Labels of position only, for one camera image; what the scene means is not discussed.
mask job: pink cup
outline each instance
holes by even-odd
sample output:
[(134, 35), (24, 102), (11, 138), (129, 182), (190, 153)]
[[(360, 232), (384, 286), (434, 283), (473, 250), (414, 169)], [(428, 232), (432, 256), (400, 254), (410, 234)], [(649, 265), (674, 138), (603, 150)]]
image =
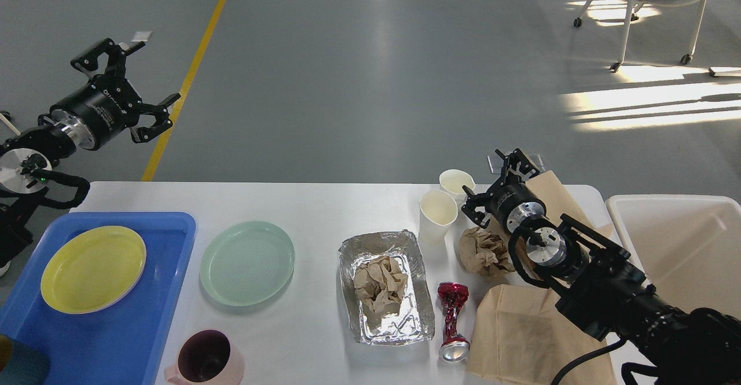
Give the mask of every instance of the pink cup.
[(243, 357), (217, 330), (190, 336), (177, 363), (164, 370), (167, 382), (176, 385), (238, 385), (243, 375)]

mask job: white bin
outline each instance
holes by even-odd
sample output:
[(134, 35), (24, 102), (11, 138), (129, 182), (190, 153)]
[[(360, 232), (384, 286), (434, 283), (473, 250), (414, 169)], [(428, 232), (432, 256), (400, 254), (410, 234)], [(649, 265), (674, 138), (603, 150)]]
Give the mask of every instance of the white bin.
[(660, 298), (683, 311), (741, 318), (741, 206), (705, 195), (616, 195), (607, 201)]

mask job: sunlight on floor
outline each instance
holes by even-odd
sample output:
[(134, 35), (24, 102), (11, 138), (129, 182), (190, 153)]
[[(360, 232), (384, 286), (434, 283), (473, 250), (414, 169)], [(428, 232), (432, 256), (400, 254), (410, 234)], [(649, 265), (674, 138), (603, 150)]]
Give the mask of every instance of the sunlight on floor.
[[(585, 3), (586, 0), (569, 2), (568, 4), (575, 6), (575, 10), (579, 10)], [(586, 17), (595, 21), (599, 26), (623, 26), (626, 5), (625, 0), (594, 0), (587, 9)], [(659, 14), (661, 14), (661, 10), (658, 8), (652, 5), (644, 5), (638, 11), (638, 20), (633, 21), (633, 24), (640, 23), (643, 18), (658, 16)]]
[[(620, 68), (623, 78), (633, 76), (633, 82), (677, 80), (698, 70), (701, 69)], [(741, 82), (586, 91), (564, 94), (562, 102), (576, 129), (587, 132), (741, 119)]]
[(685, 74), (707, 74), (707, 68), (623, 65), (617, 70), (615, 77), (622, 82), (659, 82), (685, 79)]

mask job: brown paper bag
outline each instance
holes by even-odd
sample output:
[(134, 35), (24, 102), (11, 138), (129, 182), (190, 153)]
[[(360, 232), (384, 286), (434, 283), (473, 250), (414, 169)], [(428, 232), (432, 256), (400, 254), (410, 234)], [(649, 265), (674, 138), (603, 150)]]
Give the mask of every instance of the brown paper bag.
[[(556, 310), (548, 289), (498, 285), (476, 311), (466, 371), (489, 380), (548, 385), (573, 359), (604, 346)], [(615, 385), (609, 354), (573, 369), (562, 385)]]
[(543, 172), (537, 177), (527, 180), (524, 186), (530, 189), (545, 204), (545, 213), (556, 226), (561, 224), (561, 214), (566, 213), (574, 217), (577, 221), (583, 222), (587, 226), (592, 227), (592, 229), (596, 229), (597, 232), (605, 237), (609, 237), (612, 234), (612, 224), (600, 228), (592, 226), (587, 215), (584, 214), (577, 201), (571, 197), (566, 187), (561, 184), (561, 181), (559, 181), (553, 171)]

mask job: plastic plate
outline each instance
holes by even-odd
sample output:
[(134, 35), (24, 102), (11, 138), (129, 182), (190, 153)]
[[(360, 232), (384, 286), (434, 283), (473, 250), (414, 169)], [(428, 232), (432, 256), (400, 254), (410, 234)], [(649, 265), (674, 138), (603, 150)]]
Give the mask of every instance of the plastic plate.
[(201, 261), (201, 284), (219, 303), (250, 306), (275, 295), (294, 272), (294, 244), (280, 227), (249, 221), (217, 235)]
[(44, 270), (44, 301), (57, 311), (86, 314), (117, 303), (144, 271), (146, 247), (122, 226), (88, 230), (64, 244)]

